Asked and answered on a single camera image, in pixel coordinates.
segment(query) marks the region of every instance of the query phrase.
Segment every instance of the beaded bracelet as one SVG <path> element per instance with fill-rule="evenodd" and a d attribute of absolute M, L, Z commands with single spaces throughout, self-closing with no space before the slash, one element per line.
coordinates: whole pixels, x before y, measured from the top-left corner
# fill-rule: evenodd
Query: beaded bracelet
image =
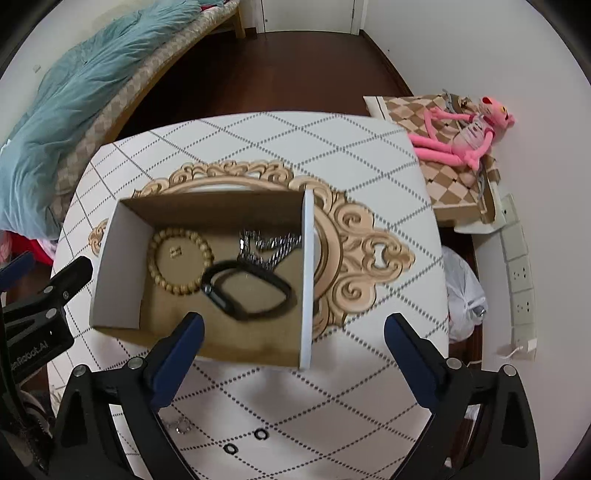
<path fill-rule="evenodd" d="M 191 295 L 201 288 L 202 275 L 197 279 L 183 285 L 175 285 L 166 281 L 164 276 L 160 273 L 156 265 L 156 252 L 162 243 L 168 238 L 185 237 L 191 240 L 199 247 L 203 255 L 203 270 L 211 267 L 213 264 L 213 253 L 207 241 L 194 230 L 186 230 L 184 228 L 167 228 L 155 233 L 148 245 L 148 271 L 154 280 L 154 283 L 174 295 Z M 175 258 L 181 254 L 180 247 L 170 249 L 171 258 Z"/>

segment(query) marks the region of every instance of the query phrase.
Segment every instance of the open box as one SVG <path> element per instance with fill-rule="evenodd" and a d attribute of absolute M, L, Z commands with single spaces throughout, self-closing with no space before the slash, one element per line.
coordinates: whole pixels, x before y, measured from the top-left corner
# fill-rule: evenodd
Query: open box
<path fill-rule="evenodd" d="M 197 231 L 209 243 L 215 262 L 236 259 L 242 230 L 260 231 L 263 236 L 301 233 L 301 248 L 274 270 L 290 284 L 295 305 L 273 319 L 239 322 L 201 291 L 185 296 L 165 291 L 155 285 L 147 268 L 148 244 L 164 228 Z M 178 247 L 183 254 L 172 258 L 170 248 Z M 156 261 L 171 283 L 186 283 L 204 270 L 198 247 L 186 238 L 163 242 Z M 227 190 L 122 199 L 106 227 L 93 279 L 90 326 L 107 335 L 150 348 L 168 336 L 187 312 L 197 312 L 205 322 L 199 356 L 308 368 L 314 290 L 313 192 Z M 252 276 L 234 275 L 225 281 L 224 289 L 251 311 L 274 301 L 272 287 Z"/>

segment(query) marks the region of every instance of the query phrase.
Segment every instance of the white door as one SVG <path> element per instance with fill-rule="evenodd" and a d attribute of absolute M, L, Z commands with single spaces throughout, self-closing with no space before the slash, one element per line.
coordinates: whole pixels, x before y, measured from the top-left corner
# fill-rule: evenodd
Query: white door
<path fill-rule="evenodd" d="M 355 0 L 259 0 L 266 32 L 317 30 L 351 33 Z"/>

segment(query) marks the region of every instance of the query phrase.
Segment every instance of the pink stuffed animal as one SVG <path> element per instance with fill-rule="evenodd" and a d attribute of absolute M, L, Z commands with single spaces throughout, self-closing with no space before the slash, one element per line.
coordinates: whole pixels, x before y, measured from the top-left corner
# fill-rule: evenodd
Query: pink stuffed animal
<path fill-rule="evenodd" d="M 430 138 L 408 134 L 415 146 L 417 157 L 421 160 L 445 163 L 451 167 L 466 164 L 472 170 L 478 170 L 481 156 L 488 151 L 495 138 L 495 128 L 505 130 L 515 122 L 513 115 L 494 98 L 483 97 L 478 108 L 480 113 L 472 115 L 448 113 L 439 107 L 425 109 L 425 127 Z M 452 141 L 446 144 L 437 140 L 437 132 L 431 124 L 431 118 L 461 120 L 470 124 L 462 128 Z"/>

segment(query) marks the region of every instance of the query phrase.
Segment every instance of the plush toy head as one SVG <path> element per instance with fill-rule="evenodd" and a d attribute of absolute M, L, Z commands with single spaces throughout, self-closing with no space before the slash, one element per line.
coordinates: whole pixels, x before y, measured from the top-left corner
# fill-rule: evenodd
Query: plush toy head
<path fill-rule="evenodd" d="M 513 115 L 507 111 L 503 104 L 492 97 L 482 97 L 478 108 L 483 115 L 503 129 L 515 122 Z"/>

